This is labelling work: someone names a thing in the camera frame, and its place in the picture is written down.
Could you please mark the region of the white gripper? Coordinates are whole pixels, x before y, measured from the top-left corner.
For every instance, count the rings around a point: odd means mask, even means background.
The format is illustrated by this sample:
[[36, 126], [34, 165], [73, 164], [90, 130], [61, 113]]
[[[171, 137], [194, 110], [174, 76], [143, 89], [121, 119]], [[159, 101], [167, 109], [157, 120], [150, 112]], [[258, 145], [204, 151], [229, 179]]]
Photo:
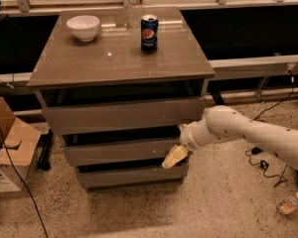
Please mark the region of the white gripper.
[[162, 163], [164, 169], [170, 169], [188, 156], [212, 141], [212, 134], [205, 119], [190, 124], [180, 124], [180, 143], [175, 145]]

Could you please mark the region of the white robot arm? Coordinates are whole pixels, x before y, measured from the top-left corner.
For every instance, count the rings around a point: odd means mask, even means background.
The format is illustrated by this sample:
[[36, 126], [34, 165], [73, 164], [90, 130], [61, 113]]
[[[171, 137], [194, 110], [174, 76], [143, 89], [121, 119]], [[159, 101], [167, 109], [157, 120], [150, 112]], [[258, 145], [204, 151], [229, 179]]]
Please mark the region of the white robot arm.
[[180, 144], [162, 163], [170, 169], [208, 144], [243, 139], [298, 171], [298, 130], [247, 118], [231, 107], [217, 105], [200, 121], [180, 124]]

